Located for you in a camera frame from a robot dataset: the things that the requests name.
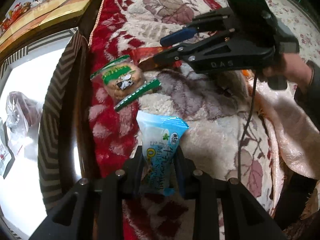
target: cookie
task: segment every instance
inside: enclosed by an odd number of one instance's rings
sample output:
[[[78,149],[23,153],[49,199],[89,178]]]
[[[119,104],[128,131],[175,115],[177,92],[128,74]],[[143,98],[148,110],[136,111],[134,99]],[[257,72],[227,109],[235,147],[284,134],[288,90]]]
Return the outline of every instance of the cookie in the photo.
[[[102,74],[104,88],[114,99],[122,100],[144,84],[142,70],[131,63],[121,63]]]

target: teddy bear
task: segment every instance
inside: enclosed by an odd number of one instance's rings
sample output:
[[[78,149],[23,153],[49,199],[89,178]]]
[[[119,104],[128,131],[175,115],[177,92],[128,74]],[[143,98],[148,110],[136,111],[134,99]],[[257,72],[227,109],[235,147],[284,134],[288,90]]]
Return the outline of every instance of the teddy bear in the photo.
[[[22,7],[22,13],[26,13],[31,8],[31,2],[25,2]]]

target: person's arm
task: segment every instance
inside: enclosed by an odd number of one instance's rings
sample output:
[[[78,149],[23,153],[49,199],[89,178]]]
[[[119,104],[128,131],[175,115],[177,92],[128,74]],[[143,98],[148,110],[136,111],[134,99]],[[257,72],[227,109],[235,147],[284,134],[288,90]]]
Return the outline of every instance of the person's arm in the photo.
[[[283,54],[280,64],[265,68],[263,74],[283,75],[297,83],[294,99],[320,130],[320,68],[315,63],[305,63],[298,54]]]

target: black cable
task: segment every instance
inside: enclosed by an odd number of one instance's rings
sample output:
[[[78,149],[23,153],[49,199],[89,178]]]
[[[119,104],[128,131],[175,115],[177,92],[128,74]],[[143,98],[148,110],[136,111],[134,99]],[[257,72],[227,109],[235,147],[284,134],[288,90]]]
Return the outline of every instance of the black cable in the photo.
[[[242,148],[244,136],[247,133],[247,129],[248,129],[248,126],[249,126],[249,123],[250,123],[250,120],[251,120],[251,116],[252,116],[252,112],[253,112],[253,103],[254,103],[254,96],[256,95],[257,78],[258,78],[258,75],[255,74],[254,75],[254,79],[253,79],[253,88],[252,88],[252,99],[251,99],[250,112],[249,112],[249,115],[248,115],[247,123],[245,124],[245,127],[243,129],[241,140],[239,142],[239,148],[238,148],[238,180],[239,180],[239,182],[241,182],[241,148]]]

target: sleeve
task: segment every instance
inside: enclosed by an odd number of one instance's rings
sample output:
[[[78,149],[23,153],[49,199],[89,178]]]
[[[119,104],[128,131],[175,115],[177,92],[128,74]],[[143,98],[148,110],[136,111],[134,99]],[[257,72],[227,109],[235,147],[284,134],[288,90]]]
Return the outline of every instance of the sleeve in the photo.
[[[320,68],[310,60],[307,65],[313,69],[311,84],[306,95],[303,95],[299,87],[297,87],[294,100],[320,131]]]

